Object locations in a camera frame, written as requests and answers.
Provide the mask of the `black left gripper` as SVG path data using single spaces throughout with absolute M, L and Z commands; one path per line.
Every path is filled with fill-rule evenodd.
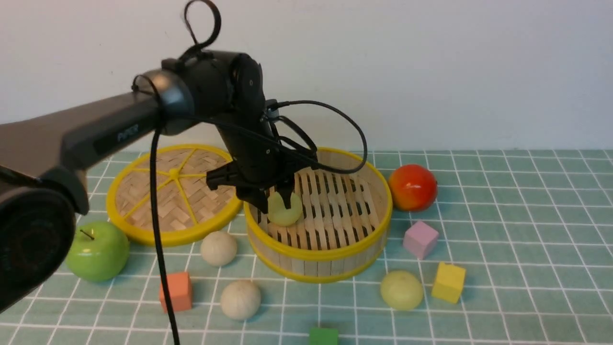
M 238 199 L 263 214 L 269 213 L 264 190 L 277 185 L 285 209 L 291 209 L 294 192 L 294 178 L 291 177 L 306 168 L 307 163 L 297 158 L 296 151 L 289 154 L 288 150 L 281 150 L 270 124 L 259 118 L 260 115 L 241 112 L 223 112 L 213 118 L 232 161 L 209 171 L 206 185 L 211 190 L 233 186 Z

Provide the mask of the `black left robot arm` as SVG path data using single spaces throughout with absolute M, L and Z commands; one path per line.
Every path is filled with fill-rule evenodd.
M 267 208 L 263 191 L 290 192 L 315 151 L 280 144 L 263 116 L 262 68 L 247 53 L 204 50 L 165 59 L 136 79 L 131 92 L 1 125 L 1 310 L 60 267 L 77 214 L 90 205 L 86 172 L 160 129 L 175 136 L 199 123 L 217 127 L 232 161 L 206 185 L 234 186 L 242 201 Z

